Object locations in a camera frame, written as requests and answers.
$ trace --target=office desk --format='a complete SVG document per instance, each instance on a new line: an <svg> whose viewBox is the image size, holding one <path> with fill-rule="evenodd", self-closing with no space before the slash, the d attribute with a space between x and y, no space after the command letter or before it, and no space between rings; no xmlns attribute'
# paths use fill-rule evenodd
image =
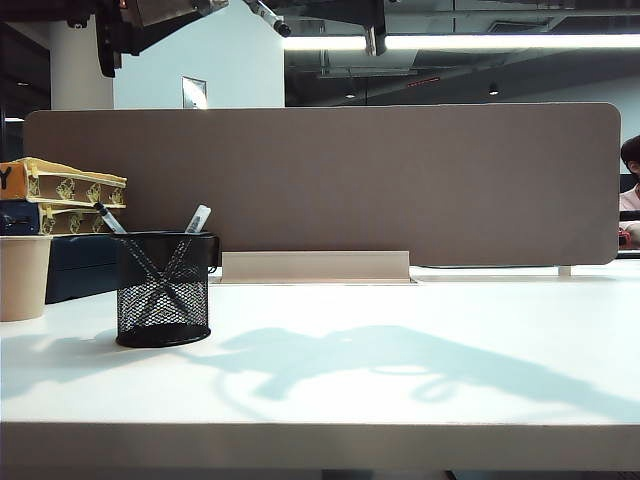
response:
<svg viewBox="0 0 640 480"><path fill-rule="evenodd" d="M640 261L214 285L212 335L114 343L115 293L3 324L6 465L640 470Z"/></svg>

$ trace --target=white wall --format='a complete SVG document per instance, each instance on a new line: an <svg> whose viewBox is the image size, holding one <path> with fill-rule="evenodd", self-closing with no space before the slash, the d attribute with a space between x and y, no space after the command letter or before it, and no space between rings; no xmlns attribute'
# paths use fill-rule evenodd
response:
<svg viewBox="0 0 640 480"><path fill-rule="evenodd" d="M77 30L66 22L51 23L49 45L52 110L113 108L113 80L100 71L93 17Z"/></svg>
<svg viewBox="0 0 640 480"><path fill-rule="evenodd" d="M507 102L608 102L622 116L621 142L640 135L640 76L550 90L504 99ZM620 172L629 173L620 162Z"/></svg>
<svg viewBox="0 0 640 480"><path fill-rule="evenodd" d="M122 63L116 108L182 108L182 75L207 81L210 108L284 107L281 39L242 0Z"/></svg>

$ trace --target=white column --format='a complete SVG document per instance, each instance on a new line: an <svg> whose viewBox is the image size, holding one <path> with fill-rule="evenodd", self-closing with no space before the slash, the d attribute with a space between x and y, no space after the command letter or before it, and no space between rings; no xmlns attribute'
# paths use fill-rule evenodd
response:
<svg viewBox="0 0 640 480"><path fill-rule="evenodd" d="M113 108L113 79L100 71L93 17L82 29L51 23L50 49L52 110Z"/></svg>

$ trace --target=person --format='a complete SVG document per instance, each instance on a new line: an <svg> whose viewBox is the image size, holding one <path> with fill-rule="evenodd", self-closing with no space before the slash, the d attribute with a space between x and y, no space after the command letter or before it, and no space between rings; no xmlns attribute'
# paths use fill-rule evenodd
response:
<svg viewBox="0 0 640 480"><path fill-rule="evenodd" d="M620 194L620 211L640 210L640 135L624 142L620 157L636 178L636 185ZM620 228L629 232L633 247L640 248L640 221L620 222Z"/></svg>

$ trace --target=pen holder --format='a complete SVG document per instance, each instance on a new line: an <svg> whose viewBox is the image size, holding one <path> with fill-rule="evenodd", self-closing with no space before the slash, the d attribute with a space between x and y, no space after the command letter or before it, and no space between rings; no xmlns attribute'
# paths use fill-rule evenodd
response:
<svg viewBox="0 0 640 480"><path fill-rule="evenodd" d="M168 347L206 338L208 270L219 240L208 232L114 234L118 240L118 337L127 347Z"/></svg>

